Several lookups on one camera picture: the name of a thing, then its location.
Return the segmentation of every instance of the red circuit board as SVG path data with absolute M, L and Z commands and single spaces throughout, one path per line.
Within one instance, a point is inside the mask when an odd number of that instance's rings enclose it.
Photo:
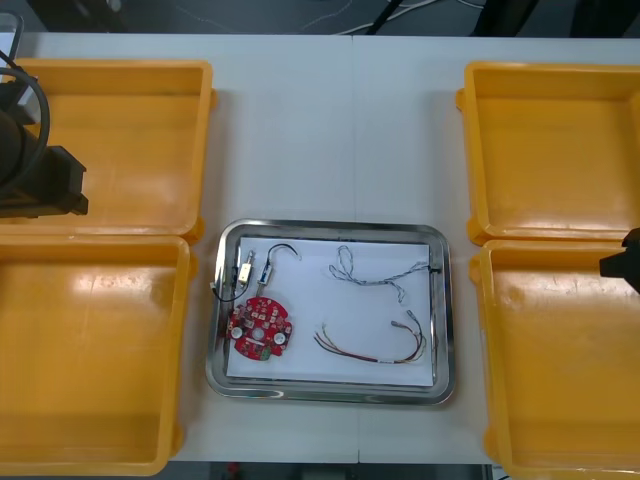
M 235 349 L 252 360 L 265 361 L 282 355 L 289 344 L 293 325 L 282 305 L 266 297 L 254 297 L 231 314 L 227 336 L 235 340 Z

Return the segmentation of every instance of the metal tray rim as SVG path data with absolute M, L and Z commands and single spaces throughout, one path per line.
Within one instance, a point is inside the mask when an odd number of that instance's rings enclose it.
M 218 361 L 216 356 L 220 356 L 220 348 L 217 347 L 220 341 L 218 335 L 219 316 L 224 313 L 221 302 L 214 300 L 214 308 L 209 332 L 209 346 L 206 359 L 206 377 L 211 388 L 217 393 L 226 397 L 235 398 L 280 398 L 294 400 L 315 400 L 315 401 L 336 401 L 336 402 L 362 402 L 376 404 L 419 404 L 438 405 L 446 401 L 453 393 L 455 386 L 455 356 L 454 356 L 454 336 L 453 336 L 453 315 L 451 311 L 451 267 L 449 246 L 445 237 L 435 228 L 426 225 L 403 225 L 403 224 L 378 224 L 378 223 L 355 223 L 355 222 L 327 222 L 327 221 L 298 221 L 298 220 L 257 220 L 243 219 L 232 222 L 228 225 L 221 237 L 216 256 L 215 280 L 218 289 L 222 287 L 224 279 L 224 268 L 227 260 L 227 249 L 229 248 L 229 237 L 237 230 L 245 227 L 268 228 L 270 230 L 295 229 L 308 231 L 309 229 L 326 229 L 329 231 L 356 231 L 356 232 L 392 232 L 395 234 L 412 234 L 431 236 L 439 242 L 442 251 L 441 258 L 438 258 L 442 266 L 442 290 L 443 315 L 436 317 L 436 328 L 439 323 L 440 330 L 444 332 L 446 341 L 438 337 L 437 352 L 440 352 L 440 344 L 444 344 L 444 360 L 446 363 L 446 384 L 433 387 L 411 387 L 398 385 L 374 385 L 355 384 L 338 382 L 309 382 L 294 380 L 267 380 L 267 379 L 243 379 L 233 377 L 227 380 L 226 375 L 220 379 L 215 373 L 215 364 Z M 438 385 L 438 393 L 433 391 Z

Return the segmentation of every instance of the gray wire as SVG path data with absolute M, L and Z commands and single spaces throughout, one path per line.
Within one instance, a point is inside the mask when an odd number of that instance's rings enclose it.
M 390 285 L 396 289 L 396 292 L 398 292 L 398 303 L 402 303 L 407 292 L 396 283 L 396 280 L 406 277 L 407 275 L 411 275 L 414 272 L 429 270 L 429 264 L 427 262 L 416 262 L 409 270 L 392 277 L 384 278 L 382 280 L 360 280 L 353 276 L 353 253 L 346 245 L 341 245 L 338 248 L 338 263 L 339 266 L 329 265 L 329 272 L 333 275 L 333 278 L 343 282 L 360 285 L 361 287 Z

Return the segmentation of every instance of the gray floor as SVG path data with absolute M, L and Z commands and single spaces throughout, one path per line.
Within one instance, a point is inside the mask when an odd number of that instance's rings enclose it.
M 230 480 L 229 465 L 206 462 L 169 462 L 153 480 Z M 247 463 L 238 465 L 242 480 L 491 480 L 480 465 L 292 465 Z M 20 480 L 21 477 L 4 477 Z M 90 480 L 95 477 L 31 477 L 32 480 Z M 102 477 L 117 480 L 119 477 Z
M 340 33 L 370 23 L 386 0 L 121 0 L 122 17 L 139 33 Z M 420 0 L 406 0 L 407 5 Z M 484 0 L 468 0 L 482 4 Z M 576 0 L 541 0 L 520 36 L 567 37 Z M 20 12 L 27 31 L 42 24 L 25 0 L 3 0 L 3 9 Z M 379 35 L 466 36 L 480 10 L 457 0 L 438 0 L 387 23 Z M 640 38 L 640 18 L 627 32 Z

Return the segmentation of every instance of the white paper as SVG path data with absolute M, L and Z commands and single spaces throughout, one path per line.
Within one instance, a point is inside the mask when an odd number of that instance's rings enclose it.
M 277 239 L 241 239 L 241 261 L 249 250 L 256 258 L 251 285 L 237 302 L 255 296 L 256 281 L 268 249 Z M 427 245 L 344 243 L 316 240 L 286 240 L 302 260 L 289 250 L 272 253 L 269 286 L 263 295 L 279 302 L 289 313 L 293 335 L 281 357 L 271 356 L 265 362 L 250 360 L 234 348 L 230 350 L 227 375 L 282 380 L 373 383 L 385 385 L 432 386 L 429 273 L 415 272 L 398 280 L 406 292 L 402 304 L 390 285 L 359 286 L 336 280 L 329 265 L 338 266 L 337 250 L 348 245 L 353 253 L 353 276 L 360 280 L 381 280 L 409 270 L 416 262 L 429 260 Z M 416 347 L 414 337 L 401 328 L 392 327 L 395 320 L 417 329 L 407 315 L 410 309 L 420 321 L 427 345 L 416 362 L 386 365 L 369 363 L 331 354 L 314 341 L 314 333 L 327 325 L 331 339 L 344 350 L 380 359 L 402 359 Z

